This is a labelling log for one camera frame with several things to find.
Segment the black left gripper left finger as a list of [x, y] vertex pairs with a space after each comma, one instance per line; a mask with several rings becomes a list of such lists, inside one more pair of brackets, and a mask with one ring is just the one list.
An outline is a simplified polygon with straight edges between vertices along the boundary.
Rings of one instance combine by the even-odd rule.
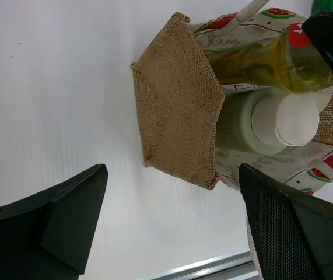
[[85, 273], [108, 180], [96, 164], [0, 206], [0, 279], [78, 279]]

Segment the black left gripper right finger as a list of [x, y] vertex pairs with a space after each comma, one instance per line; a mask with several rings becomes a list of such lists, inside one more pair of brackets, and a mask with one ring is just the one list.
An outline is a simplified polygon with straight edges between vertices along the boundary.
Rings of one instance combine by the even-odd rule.
[[239, 184], [263, 279], [333, 279], [333, 204], [243, 163]]

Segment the yellow dish soap bottle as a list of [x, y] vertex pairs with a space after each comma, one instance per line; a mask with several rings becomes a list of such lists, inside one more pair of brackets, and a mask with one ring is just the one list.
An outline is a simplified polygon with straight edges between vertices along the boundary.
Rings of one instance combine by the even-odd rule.
[[221, 85], [283, 86], [293, 93], [333, 86], [333, 73], [302, 29], [288, 26], [277, 38], [219, 51], [208, 61]]

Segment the pale green bottle white cap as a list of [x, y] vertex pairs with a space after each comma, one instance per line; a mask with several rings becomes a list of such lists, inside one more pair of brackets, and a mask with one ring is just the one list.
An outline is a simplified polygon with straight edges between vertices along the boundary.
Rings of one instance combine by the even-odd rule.
[[215, 146], [275, 155], [307, 145], [331, 98], [327, 90], [295, 94], [279, 87], [228, 94], [216, 123]]

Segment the burlap canvas bag watermelon print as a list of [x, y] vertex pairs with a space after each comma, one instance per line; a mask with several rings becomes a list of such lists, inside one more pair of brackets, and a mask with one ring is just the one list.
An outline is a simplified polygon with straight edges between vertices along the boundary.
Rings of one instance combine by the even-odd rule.
[[287, 147], [275, 155], [215, 146], [216, 123], [228, 94], [288, 89], [221, 85], [208, 56], [275, 39], [291, 24], [303, 24], [308, 18], [268, 9], [265, 1], [252, 1], [236, 13], [199, 24], [175, 13], [131, 65], [145, 166], [208, 190], [218, 181], [239, 190], [243, 163], [308, 194], [333, 184], [333, 86], [322, 89], [332, 98], [307, 145]]

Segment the green object behind bag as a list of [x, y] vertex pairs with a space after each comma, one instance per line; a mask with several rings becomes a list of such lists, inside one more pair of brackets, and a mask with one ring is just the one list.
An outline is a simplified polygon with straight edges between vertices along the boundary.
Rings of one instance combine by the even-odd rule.
[[333, 0], [314, 0], [311, 6], [311, 14], [319, 11], [333, 11]]

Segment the aluminium front rail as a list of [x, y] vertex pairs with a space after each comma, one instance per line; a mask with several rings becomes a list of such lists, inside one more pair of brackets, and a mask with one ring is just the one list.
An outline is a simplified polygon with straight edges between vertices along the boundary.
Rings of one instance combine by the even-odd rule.
[[247, 251], [198, 261], [142, 279], [260, 279], [260, 276]]

